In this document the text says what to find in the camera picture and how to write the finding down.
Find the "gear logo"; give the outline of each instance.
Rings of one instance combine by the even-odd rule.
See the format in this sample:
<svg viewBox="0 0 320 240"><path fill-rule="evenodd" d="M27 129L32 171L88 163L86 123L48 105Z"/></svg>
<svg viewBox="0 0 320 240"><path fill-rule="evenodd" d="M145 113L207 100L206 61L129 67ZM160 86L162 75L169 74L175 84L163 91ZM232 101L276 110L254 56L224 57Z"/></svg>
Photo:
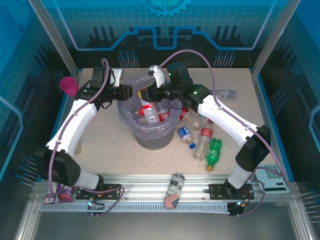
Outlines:
<svg viewBox="0 0 320 240"><path fill-rule="evenodd" d="M144 10L149 10L150 14L157 17L180 14L180 10L186 10L186 5L191 4L191 0L140 0Z"/></svg>
<svg viewBox="0 0 320 240"><path fill-rule="evenodd" d="M6 7L11 16L23 27L28 20L29 3L27 0L0 0L0 6Z"/></svg>

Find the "green soda bottle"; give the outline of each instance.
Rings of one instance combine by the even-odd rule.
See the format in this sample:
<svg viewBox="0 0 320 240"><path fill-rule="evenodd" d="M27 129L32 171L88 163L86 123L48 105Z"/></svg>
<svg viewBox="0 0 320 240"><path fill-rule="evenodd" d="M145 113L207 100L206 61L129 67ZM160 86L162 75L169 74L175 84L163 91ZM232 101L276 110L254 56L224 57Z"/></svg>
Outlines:
<svg viewBox="0 0 320 240"><path fill-rule="evenodd" d="M212 170L214 169L214 165L218 162L220 157L221 147L222 147L222 142L220 139L217 140L214 138L211 140L208 154L206 156L206 161L208 165L206 166L205 169L207 171L212 172Z"/></svg>

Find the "red label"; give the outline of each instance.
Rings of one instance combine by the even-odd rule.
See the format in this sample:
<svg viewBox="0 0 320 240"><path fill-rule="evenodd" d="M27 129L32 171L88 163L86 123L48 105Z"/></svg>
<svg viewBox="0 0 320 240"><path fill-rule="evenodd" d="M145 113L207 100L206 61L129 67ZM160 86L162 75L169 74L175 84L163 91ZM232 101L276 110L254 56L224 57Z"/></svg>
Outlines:
<svg viewBox="0 0 320 240"><path fill-rule="evenodd" d="M142 106L142 108L143 109L149 109L149 108L152 108L153 106L154 106L154 103L150 102L149 104Z"/></svg>
<svg viewBox="0 0 320 240"><path fill-rule="evenodd" d="M188 112L188 110L186 108L182 108L182 112L180 115L180 121L184 118L184 115L186 115L187 112Z"/></svg>
<svg viewBox="0 0 320 240"><path fill-rule="evenodd" d="M163 122L164 120L168 119L170 117L170 112L167 111L165 113L159 114L160 121Z"/></svg>
<svg viewBox="0 0 320 240"><path fill-rule="evenodd" d="M209 128L202 128L200 132L200 136L207 136L211 139L213 131Z"/></svg>

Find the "glass panel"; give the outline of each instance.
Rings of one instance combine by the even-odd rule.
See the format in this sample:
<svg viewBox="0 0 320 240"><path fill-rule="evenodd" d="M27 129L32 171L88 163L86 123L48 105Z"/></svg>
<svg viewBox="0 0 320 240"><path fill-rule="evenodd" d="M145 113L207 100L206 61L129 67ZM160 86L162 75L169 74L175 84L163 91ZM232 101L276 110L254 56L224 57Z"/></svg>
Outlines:
<svg viewBox="0 0 320 240"><path fill-rule="evenodd" d="M312 189L320 191L318 9L318 1L300 2L260 73L271 105L271 114L274 116L289 165L302 194L309 193ZM306 197L311 197L308 207L314 207L311 209L315 210L315 213L309 214L313 217L310 220L316 222L319 201L313 193Z"/></svg>
<svg viewBox="0 0 320 240"><path fill-rule="evenodd" d="M69 72L28 1L0 1L0 32L0 235L14 239L38 175L23 159L49 140Z"/></svg>
<svg viewBox="0 0 320 240"><path fill-rule="evenodd" d="M78 67L149 67L172 52L216 68L253 67L287 0L44 0ZM191 55L189 67L205 67Z"/></svg>

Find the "blue label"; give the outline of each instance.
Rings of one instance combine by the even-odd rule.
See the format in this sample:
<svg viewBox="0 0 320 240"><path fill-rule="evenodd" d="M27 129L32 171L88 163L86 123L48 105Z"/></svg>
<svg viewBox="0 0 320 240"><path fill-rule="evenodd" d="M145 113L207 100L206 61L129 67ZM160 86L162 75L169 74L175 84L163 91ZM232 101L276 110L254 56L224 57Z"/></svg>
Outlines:
<svg viewBox="0 0 320 240"><path fill-rule="evenodd" d="M179 134L180 138L183 138L184 135L189 134L189 133L190 133L190 130L189 130L189 128L186 127L186 126L180 128L180 129L178 130L178 134Z"/></svg>

